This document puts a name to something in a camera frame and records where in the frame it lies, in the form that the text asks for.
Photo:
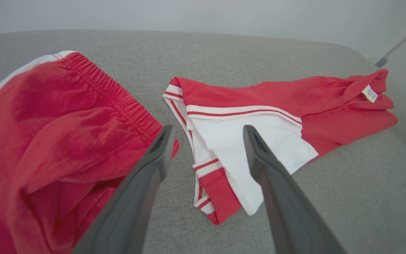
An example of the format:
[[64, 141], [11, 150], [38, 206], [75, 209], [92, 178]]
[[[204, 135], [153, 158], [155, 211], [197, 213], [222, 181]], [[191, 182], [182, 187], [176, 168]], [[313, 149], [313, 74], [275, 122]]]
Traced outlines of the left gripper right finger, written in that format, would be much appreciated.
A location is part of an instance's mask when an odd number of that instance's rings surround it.
[[251, 125], [243, 128], [250, 174], [261, 185], [277, 254], [344, 254], [345, 249]]

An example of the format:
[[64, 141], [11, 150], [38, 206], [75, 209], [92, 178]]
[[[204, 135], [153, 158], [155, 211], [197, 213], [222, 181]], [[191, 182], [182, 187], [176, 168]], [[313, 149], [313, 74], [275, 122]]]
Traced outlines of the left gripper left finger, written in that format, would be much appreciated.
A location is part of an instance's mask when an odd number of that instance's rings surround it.
[[153, 203], [170, 168], [175, 133], [166, 125], [83, 234], [73, 254], [140, 254]]

